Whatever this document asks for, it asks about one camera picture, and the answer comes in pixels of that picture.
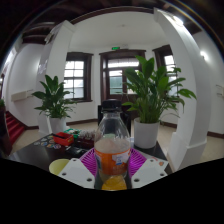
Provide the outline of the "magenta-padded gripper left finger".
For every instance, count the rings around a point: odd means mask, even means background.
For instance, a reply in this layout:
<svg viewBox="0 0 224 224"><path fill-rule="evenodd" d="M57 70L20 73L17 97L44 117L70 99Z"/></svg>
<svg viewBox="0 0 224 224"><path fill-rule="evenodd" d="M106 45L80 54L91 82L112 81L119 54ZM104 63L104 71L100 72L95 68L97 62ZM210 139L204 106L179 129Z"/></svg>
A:
<svg viewBox="0 0 224 224"><path fill-rule="evenodd" d="M97 176L94 150L90 149L79 159L72 158L59 173L59 177L84 188L93 189Z"/></svg>

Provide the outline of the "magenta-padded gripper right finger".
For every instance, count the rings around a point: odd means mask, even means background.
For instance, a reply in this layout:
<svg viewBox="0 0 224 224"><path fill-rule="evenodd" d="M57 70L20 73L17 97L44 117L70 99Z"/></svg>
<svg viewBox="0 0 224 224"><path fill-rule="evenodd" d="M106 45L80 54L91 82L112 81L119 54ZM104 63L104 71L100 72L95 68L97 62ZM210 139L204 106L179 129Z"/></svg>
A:
<svg viewBox="0 0 224 224"><path fill-rule="evenodd" d="M131 187L141 188L167 175L167 161L154 156L145 157L136 149L131 150L128 163L128 175Z"/></svg>

